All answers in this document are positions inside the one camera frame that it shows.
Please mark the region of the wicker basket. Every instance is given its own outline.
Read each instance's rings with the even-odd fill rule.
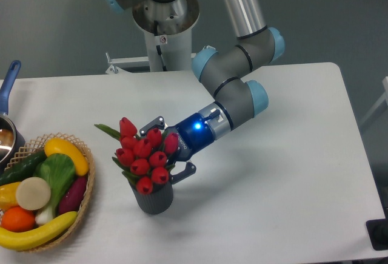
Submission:
[[[14,157],[11,159],[11,161],[8,163],[7,168],[12,168],[14,164],[21,161],[23,158],[29,156],[30,154],[43,149],[45,142],[51,138],[63,138],[71,143],[73,143],[85,156],[89,163],[89,173],[88,173],[88,180],[87,180],[87,187],[84,194],[84,199],[79,207],[77,218],[74,222],[74,224],[69,227],[68,230],[66,230],[64,233],[59,235],[57,238],[32,249],[25,250],[23,252],[41,252],[45,251],[51,248],[54,248],[58,246],[60,243],[62,243],[68,236],[72,234],[72,232],[79,226],[81,223],[82,218],[85,215],[85,211],[87,209],[88,203],[90,201],[90,196],[92,194],[93,184],[95,181],[95,163],[93,160],[92,153],[90,152],[90,149],[87,147],[87,145],[81,141],[79,138],[76,138],[73,135],[67,135],[67,134],[49,134],[49,135],[43,135],[41,137],[37,137],[34,140],[30,140],[29,143],[26,143],[24,147],[20,147],[19,152],[15,153]],[[0,219],[3,215],[3,211],[0,209]]]

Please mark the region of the yellow pepper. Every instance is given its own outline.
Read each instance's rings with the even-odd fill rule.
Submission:
[[[46,156],[52,154],[68,155],[74,163],[75,173],[77,176],[84,176],[89,171],[89,164],[81,151],[71,142],[63,138],[51,138],[44,145]]]
[[[16,201],[16,189],[20,182],[14,182],[0,186],[0,209],[6,211],[18,205]]]

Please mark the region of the artificial tulip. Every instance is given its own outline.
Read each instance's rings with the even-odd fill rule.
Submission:
[[[145,175],[150,169],[150,164],[146,159],[137,159],[131,164],[131,172],[135,175]]]
[[[151,154],[152,145],[148,138],[143,138],[139,140],[135,147],[133,147],[133,154],[138,158],[148,158]]]
[[[149,158],[151,167],[164,166],[167,163],[167,156],[164,152],[156,151]]]
[[[169,180],[169,173],[164,167],[156,167],[152,170],[151,181],[156,184],[165,184]]]
[[[162,133],[157,127],[147,132],[147,138],[151,141],[152,147],[158,147],[162,143]]]
[[[178,134],[172,132],[164,140],[164,152],[166,155],[171,155],[176,150],[178,150]]]
[[[144,176],[136,183],[136,190],[141,194],[150,194],[152,192],[152,181],[149,177]]]
[[[120,137],[120,143],[123,149],[133,149],[138,140],[135,137]]]
[[[136,126],[130,122],[126,117],[120,120],[120,136],[122,137],[134,137],[138,133]]]
[[[117,159],[119,162],[125,166],[130,168],[131,164],[135,160],[135,156],[133,155],[132,150],[130,149],[117,149],[116,150]]]

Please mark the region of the gray wall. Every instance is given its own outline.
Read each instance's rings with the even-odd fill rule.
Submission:
[[[227,50],[235,38],[222,0],[198,1],[193,51],[205,44]],[[260,1],[268,25],[286,40],[276,64],[338,64],[359,120],[388,76],[388,0]],[[103,74],[105,52],[111,58],[146,55],[130,12],[116,15],[105,0],[0,0],[0,79],[13,59],[23,63],[20,78]],[[387,119],[385,113],[363,136],[380,181],[388,178]]]

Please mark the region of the banana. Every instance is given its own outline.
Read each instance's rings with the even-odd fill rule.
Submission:
[[[77,212],[70,211],[27,232],[10,232],[0,228],[0,246],[17,251],[35,248],[60,235],[75,222],[76,218]]]

